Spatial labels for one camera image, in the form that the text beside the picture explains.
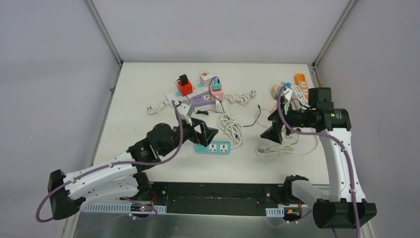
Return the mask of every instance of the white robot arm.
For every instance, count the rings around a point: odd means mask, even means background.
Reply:
[[[113,159],[67,174],[61,170],[52,172],[48,184],[49,195],[37,210],[37,220],[46,222],[68,218],[77,213],[81,206],[94,201],[133,196],[146,198],[152,188],[142,171],[170,161],[187,140],[208,146],[218,130],[207,127],[202,120],[191,118],[194,106],[190,102],[173,103],[179,126],[171,128],[167,124],[159,123],[147,133],[145,139]],[[159,159],[159,156],[166,156],[174,149],[177,151],[169,159]],[[52,218],[42,220],[39,218],[39,211],[48,198]]]
[[[288,106],[290,97],[283,94],[285,89],[284,86],[279,89],[278,112],[268,118],[272,126],[261,134],[261,138],[281,143],[283,126],[286,126],[286,134],[318,135],[325,152],[330,189],[329,194],[325,194],[305,177],[287,177],[283,186],[283,202],[296,198],[302,200],[313,210],[319,228],[359,227],[358,223],[362,225],[376,215],[376,206],[367,203],[357,177],[348,112],[334,108],[330,88],[310,89],[310,108],[292,110]],[[293,127],[315,128],[316,132],[300,132]]]

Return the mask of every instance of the white cable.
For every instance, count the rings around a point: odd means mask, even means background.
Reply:
[[[222,114],[219,119],[220,129],[229,136],[230,140],[233,142],[233,148],[240,148],[244,145],[244,140],[242,139],[242,125],[239,122],[235,121],[233,117],[228,114]]]
[[[164,109],[167,106],[169,106],[169,101],[164,101],[161,104],[159,104],[156,110],[154,110],[152,107],[147,107],[147,114],[149,115],[158,114],[160,111],[162,111],[162,109]]]
[[[256,148],[255,153],[259,158],[265,159],[276,155],[286,155],[291,157],[302,157],[308,155],[315,151],[319,146],[319,139],[318,136],[314,136],[316,141],[316,146],[310,152],[303,154],[303,155],[292,155],[292,152],[295,150],[292,145],[279,145],[276,147],[269,147],[266,145],[260,145]]]
[[[252,98],[254,98],[257,95],[257,92],[255,90],[251,90],[251,92],[239,95],[227,95],[225,94],[225,98],[227,98],[231,103],[238,103],[242,106],[247,105]]]

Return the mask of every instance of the red wire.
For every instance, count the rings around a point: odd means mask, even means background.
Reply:
[[[151,194],[153,194],[153,198],[150,200],[149,205],[151,205],[153,203],[153,201],[156,202],[156,193],[155,193],[155,191],[152,191]]]

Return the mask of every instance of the white table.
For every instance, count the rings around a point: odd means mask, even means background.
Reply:
[[[205,70],[220,78],[226,94],[249,93],[251,89],[257,91],[257,96],[245,107],[230,104],[227,100],[223,102],[226,113],[242,125],[251,124],[255,120],[257,104],[268,110],[273,108],[275,101],[270,95],[270,89],[274,84],[281,81],[294,84],[294,75],[304,73],[312,87],[308,66],[305,64],[125,63],[106,119],[95,164],[120,154],[144,139],[146,133],[159,122],[177,126],[172,108],[167,107],[158,115],[150,116],[146,113],[146,107],[155,108],[165,100],[166,94],[175,91],[174,82],[178,76],[187,74],[194,82],[199,80],[199,73]],[[204,120],[209,127],[218,128],[220,115],[210,112],[209,116],[193,116]],[[270,126],[271,122],[266,120],[268,116],[269,113],[263,111],[259,122]],[[313,184],[328,184],[325,155],[320,143],[315,151],[300,158],[284,155],[258,158],[255,155],[258,145],[276,145],[260,138],[265,129],[258,124],[244,128],[245,146],[232,150],[227,156],[196,154],[194,144],[187,141],[171,162],[155,166],[146,173],[150,181],[282,183],[286,176],[301,175],[309,178]],[[219,132],[214,140],[228,140],[228,137]],[[314,147],[315,137],[300,136],[294,154],[306,154]]]

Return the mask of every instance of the gray wall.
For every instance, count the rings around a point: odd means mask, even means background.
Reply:
[[[123,60],[312,62],[348,0],[94,0]]]
[[[360,0],[319,66],[350,112],[358,175],[378,238],[420,228],[420,1]]]
[[[117,65],[81,0],[1,1],[0,36],[0,237],[56,237],[35,211],[90,161]]]

